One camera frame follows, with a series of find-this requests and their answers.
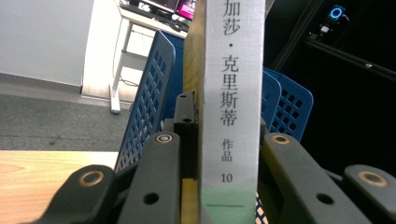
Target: book spine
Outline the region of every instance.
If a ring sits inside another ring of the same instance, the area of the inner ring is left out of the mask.
[[[204,73],[198,89],[200,221],[253,223],[265,0],[200,1],[205,6]]]

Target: dark background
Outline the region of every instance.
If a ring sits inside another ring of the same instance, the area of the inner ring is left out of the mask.
[[[320,42],[309,40],[334,5],[346,8],[349,21],[340,20]],[[367,164],[396,176],[395,12],[393,0],[276,0],[268,14],[264,66],[312,92],[314,107],[301,143],[339,175],[348,165]]]

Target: blue light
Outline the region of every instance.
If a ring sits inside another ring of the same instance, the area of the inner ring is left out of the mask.
[[[340,7],[335,7],[330,12],[330,17],[332,17],[332,19],[335,19],[335,20],[340,18],[340,16],[342,16],[342,15],[343,15],[343,9],[341,9]]]

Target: metal screw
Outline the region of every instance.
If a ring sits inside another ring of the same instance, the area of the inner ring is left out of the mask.
[[[369,185],[384,188],[389,184],[388,180],[384,176],[371,171],[360,171],[358,176]]]
[[[290,142],[288,137],[286,137],[284,135],[280,135],[280,134],[274,135],[272,137],[272,139],[274,142],[281,144],[281,145],[286,145]]]
[[[89,171],[79,178],[78,183],[82,187],[88,188],[88,187],[95,186],[96,184],[101,182],[104,177],[105,177],[105,174],[102,171]]]
[[[155,141],[157,141],[159,143],[166,144],[168,142],[171,142],[172,139],[173,139],[172,135],[164,133],[164,134],[158,135],[155,138]]]

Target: computer monitor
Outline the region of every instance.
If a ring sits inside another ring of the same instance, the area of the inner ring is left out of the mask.
[[[174,14],[177,8],[178,0],[141,0],[141,2],[152,7],[156,7],[164,12]]]
[[[175,13],[189,21],[194,16],[195,4],[197,0],[179,0]]]

